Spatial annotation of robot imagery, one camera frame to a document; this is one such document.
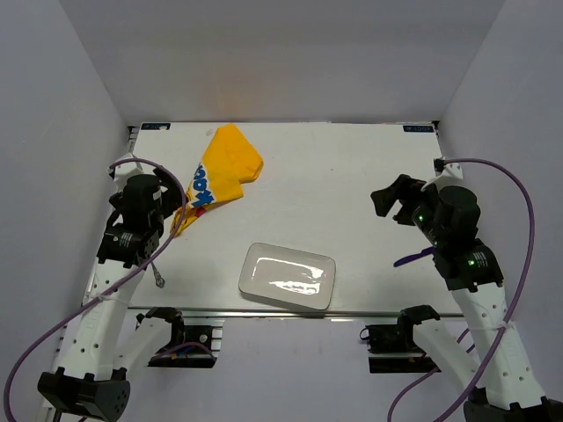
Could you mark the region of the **yellow Pikachu cloth placemat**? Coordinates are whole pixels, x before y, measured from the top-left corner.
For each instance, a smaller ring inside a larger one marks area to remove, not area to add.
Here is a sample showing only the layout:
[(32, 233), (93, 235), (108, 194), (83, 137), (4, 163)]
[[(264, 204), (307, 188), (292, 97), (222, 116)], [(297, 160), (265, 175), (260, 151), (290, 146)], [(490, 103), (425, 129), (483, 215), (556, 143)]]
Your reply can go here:
[(232, 123), (218, 128), (186, 190), (186, 206), (173, 216), (171, 230), (180, 235), (206, 212), (244, 196), (243, 185), (255, 181), (264, 162)]

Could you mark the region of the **white rectangular ceramic plate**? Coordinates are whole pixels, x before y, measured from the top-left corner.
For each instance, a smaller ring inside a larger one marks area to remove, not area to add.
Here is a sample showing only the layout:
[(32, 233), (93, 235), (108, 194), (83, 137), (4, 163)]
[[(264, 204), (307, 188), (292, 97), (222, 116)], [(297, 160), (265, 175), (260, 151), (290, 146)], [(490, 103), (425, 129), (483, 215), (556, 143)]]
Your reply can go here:
[(271, 303), (326, 310), (332, 299), (336, 263), (327, 256), (254, 243), (238, 281), (241, 293)]

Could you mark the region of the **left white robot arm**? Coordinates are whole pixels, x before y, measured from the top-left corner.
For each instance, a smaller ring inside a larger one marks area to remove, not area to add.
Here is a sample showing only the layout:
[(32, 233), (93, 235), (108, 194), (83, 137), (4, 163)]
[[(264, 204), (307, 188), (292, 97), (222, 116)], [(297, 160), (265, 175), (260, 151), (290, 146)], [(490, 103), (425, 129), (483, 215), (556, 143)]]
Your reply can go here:
[(125, 345), (118, 344), (132, 296), (165, 231), (165, 219), (185, 200), (168, 171), (133, 171), (114, 194), (113, 212), (97, 252), (88, 308), (80, 316), (69, 350), (37, 390), (55, 408), (97, 421), (117, 421), (131, 394), (133, 373), (158, 353), (175, 351), (186, 340), (179, 310), (150, 309)]

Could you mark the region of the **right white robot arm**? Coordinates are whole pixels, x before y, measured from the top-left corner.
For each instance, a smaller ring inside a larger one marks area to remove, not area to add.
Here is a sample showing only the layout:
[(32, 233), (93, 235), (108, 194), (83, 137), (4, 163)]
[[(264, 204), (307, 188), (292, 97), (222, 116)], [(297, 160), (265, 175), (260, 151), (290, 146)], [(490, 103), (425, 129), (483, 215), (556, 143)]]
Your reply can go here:
[(421, 349), (458, 394), (439, 420), (461, 409), (467, 421), (560, 421), (562, 403), (548, 398), (539, 385), (511, 320), (498, 261), (477, 237), (475, 194), (400, 175), (370, 198), (380, 217), (399, 203), (394, 221), (417, 227), (431, 243), (435, 267), (462, 312), (478, 355), (473, 358), (449, 335), (431, 306), (401, 311), (398, 342), (410, 351)]

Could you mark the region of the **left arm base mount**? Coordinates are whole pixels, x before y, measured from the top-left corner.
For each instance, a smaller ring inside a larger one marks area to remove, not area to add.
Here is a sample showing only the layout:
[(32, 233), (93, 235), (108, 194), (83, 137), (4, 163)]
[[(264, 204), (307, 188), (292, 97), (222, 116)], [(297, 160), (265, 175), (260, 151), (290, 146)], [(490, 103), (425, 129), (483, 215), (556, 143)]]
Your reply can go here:
[(223, 323), (221, 319), (186, 318), (185, 343), (172, 352), (170, 346), (162, 349), (150, 360), (149, 367), (213, 368), (221, 350)]

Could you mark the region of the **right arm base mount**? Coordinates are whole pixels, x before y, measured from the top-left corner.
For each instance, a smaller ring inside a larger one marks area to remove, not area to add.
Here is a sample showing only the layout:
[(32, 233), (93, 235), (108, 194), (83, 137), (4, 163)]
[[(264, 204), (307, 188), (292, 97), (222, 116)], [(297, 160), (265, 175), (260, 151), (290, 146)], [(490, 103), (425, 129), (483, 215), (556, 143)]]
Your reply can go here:
[(368, 347), (369, 372), (380, 374), (426, 374), (437, 369), (418, 347), (409, 346), (393, 324), (370, 324), (360, 331)]

